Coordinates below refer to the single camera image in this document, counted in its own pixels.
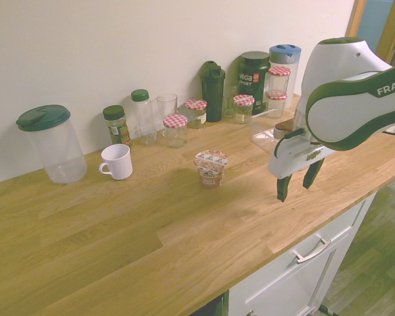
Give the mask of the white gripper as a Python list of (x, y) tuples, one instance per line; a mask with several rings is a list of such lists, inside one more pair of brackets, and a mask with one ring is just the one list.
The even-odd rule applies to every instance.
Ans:
[(307, 139), (305, 130), (295, 130), (286, 134), (276, 145), (268, 170), (277, 179), (277, 199), (284, 202), (288, 195), (288, 185), (292, 174), (307, 167), (303, 187), (309, 189), (318, 175), (324, 158), (332, 154), (332, 149), (313, 144)]

